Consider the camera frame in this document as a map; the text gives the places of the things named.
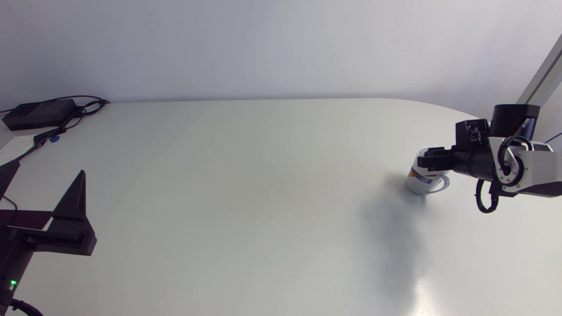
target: robotic arm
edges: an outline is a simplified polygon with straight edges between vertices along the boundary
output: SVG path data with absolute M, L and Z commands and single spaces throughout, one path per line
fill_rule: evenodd
M 429 171 L 453 170 L 478 179 L 478 209 L 493 212 L 500 196 L 562 195 L 562 152 L 531 141 L 540 107 L 496 105 L 492 123 L 486 119 L 456 124 L 456 144 L 451 149 L 430 148 L 418 157 L 418 166 Z M 492 205 L 481 200 L 484 181 L 491 182 Z

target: power adapter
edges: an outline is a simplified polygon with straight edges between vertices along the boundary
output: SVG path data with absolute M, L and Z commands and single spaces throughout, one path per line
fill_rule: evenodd
M 24 103 L 10 111 L 2 121 L 10 130 L 59 127 L 77 108 L 72 99 Z

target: table surface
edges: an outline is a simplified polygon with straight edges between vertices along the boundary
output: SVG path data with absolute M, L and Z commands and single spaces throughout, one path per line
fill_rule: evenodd
M 404 187 L 418 149 L 471 118 L 392 99 L 108 105 L 6 192 L 52 210 L 84 169 L 98 238 L 91 257 L 36 253 L 15 298 L 44 315 L 559 314 L 561 199 L 482 214 L 473 178 Z

